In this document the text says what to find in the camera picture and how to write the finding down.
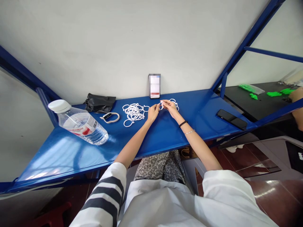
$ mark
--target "leopard print pants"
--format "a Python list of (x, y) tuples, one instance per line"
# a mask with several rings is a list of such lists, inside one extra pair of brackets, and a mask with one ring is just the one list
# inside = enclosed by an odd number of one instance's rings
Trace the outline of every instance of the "leopard print pants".
[(141, 179), (162, 179), (186, 185), (185, 173), (178, 150), (143, 158), (134, 180)]

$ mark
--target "green object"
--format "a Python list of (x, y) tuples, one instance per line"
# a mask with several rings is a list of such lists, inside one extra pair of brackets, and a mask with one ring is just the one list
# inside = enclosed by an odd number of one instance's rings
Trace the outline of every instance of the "green object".
[(249, 94), (251, 98), (255, 99), (255, 100), (258, 100), (258, 96), (256, 96), (255, 94), (253, 93), (250, 93)]
[(249, 85), (247, 84), (242, 84), (242, 85), (239, 85), (240, 88), (243, 88), (244, 90), (247, 90), (249, 92), (252, 92), (252, 93), (255, 93), (256, 91)]
[(276, 97), (276, 96), (281, 96), (282, 94), (280, 92), (267, 92), (267, 95), (269, 95), (270, 97)]
[(280, 92), (285, 94), (285, 95), (290, 95), (293, 91), (295, 91), (295, 90), (291, 90), (290, 88), (286, 88), (286, 89), (283, 89)]

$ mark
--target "plastic bag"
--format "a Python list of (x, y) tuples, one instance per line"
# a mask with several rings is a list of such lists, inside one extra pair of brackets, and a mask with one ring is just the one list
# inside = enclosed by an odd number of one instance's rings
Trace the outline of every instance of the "plastic bag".
[(244, 90), (247, 90), (247, 91), (249, 91), (251, 93), (255, 93), (257, 95), (265, 92), (261, 88), (258, 88), (256, 86), (250, 85), (250, 84), (241, 84), (241, 85), (239, 85), (239, 87), (242, 88), (242, 89), (244, 89)]
[(83, 104), (86, 104), (85, 110), (88, 112), (108, 113), (111, 111), (116, 97), (98, 96), (88, 93), (87, 99)]

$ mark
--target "blurred phone screen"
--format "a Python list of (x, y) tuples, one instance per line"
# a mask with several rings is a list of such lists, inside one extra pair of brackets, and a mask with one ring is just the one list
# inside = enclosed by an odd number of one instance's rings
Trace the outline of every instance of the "blurred phone screen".
[(160, 98), (161, 74), (149, 74), (149, 96), (151, 99)]

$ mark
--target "smartphone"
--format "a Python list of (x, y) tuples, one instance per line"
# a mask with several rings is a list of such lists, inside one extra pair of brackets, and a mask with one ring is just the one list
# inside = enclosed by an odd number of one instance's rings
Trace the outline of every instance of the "smartphone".
[(160, 98), (160, 89), (161, 89), (161, 74), (149, 74), (149, 97), (151, 99), (159, 99)]
[(227, 121), (228, 123), (231, 123), (233, 126), (236, 126), (241, 130), (245, 130), (247, 127), (247, 122), (241, 120), (240, 118), (232, 115), (229, 112), (226, 112), (225, 110), (220, 109), (217, 112), (217, 116)]

